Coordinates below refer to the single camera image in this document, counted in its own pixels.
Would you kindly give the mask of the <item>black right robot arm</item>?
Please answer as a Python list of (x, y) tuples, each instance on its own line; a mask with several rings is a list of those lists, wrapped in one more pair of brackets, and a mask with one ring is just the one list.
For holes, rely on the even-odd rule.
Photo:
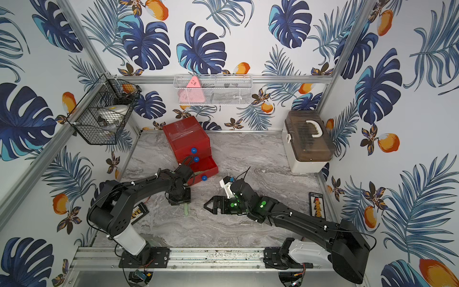
[(221, 180), (225, 196), (214, 196), (203, 208), (214, 215), (246, 215), (250, 220), (284, 228), (298, 234), (329, 253), (333, 270), (355, 284), (364, 280), (371, 247), (350, 221), (326, 221), (296, 211), (280, 201), (258, 195), (244, 179)]

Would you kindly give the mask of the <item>red three-drawer box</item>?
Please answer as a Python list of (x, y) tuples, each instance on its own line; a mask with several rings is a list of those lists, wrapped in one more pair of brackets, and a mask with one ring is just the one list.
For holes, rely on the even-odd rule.
[(194, 175), (188, 181), (194, 185), (218, 174), (212, 157), (208, 134), (195, 117), (188, 117), (163, 126), (163, 132), (180, 164), (189, 165)]

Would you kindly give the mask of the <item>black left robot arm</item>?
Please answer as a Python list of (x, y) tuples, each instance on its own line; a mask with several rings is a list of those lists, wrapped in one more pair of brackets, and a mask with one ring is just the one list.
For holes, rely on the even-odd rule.
[(131, 182), (106, 181), (93, 205), (87, 220), (112, 238), (132, 257), (145, 261), (149, 246), (131, 223), (135, 206), (144, 199), (164, 193), (167, 202), (177, 206), (191, 201), (188, 181), (194, 177), (189, 166), (180, 165), (175, 170), (159, 169), (151, 177)]

